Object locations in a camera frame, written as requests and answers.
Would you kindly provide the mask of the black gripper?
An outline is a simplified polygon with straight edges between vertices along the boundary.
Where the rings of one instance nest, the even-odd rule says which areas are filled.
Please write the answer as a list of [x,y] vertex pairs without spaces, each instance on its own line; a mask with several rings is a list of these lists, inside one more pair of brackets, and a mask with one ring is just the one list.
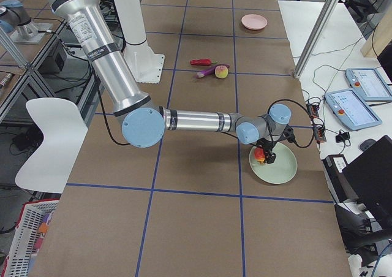
[[277,142],[269,141],[265,138],[261,138],[257,141],[257,148],[263,148],[265,153],[265,163],[273,164],[276,159],[276,154],[273,152],[273,148]]

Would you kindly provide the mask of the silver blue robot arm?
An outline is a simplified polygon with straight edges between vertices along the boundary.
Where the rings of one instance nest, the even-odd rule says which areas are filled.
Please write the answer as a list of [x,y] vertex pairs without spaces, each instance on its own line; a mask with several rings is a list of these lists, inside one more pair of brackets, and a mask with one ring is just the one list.
[[156,106],[135,79],[137,67],[145,67],[153,57],[146,44],[140,0],[115,0],[118,16],[130,11],[130,25],[122,28],[135,41],[142,60],[136,62],[115,42],[100,11],[100,0],[48,0],[52,11],[65,19],[99,77],[114,105],[124,138],[133,146],[147,148],[161,140],[165,131],[191,130],[235,133],[243,144],[253,144],[264,151],[265,161],[275,161],[276,143],[294,142],[289,125],[291,111],[282,104],[272,105],[256,118],[238,113],[190,112]]

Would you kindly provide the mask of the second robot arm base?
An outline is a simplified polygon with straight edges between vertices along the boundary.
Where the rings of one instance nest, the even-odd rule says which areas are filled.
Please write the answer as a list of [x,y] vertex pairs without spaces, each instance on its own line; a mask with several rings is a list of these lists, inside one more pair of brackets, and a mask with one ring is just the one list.
[[16,44],[39,44],[43,34],[19,0],[1,2],[1,29]]

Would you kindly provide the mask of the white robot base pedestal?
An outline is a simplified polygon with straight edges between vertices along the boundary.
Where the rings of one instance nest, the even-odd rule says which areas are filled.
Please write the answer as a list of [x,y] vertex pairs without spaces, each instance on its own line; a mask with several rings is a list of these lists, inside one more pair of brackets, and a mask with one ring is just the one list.
[[114,0],[125,41],[123,56],[139,83],[159,83],[165,56],[148,45],[140,0]]

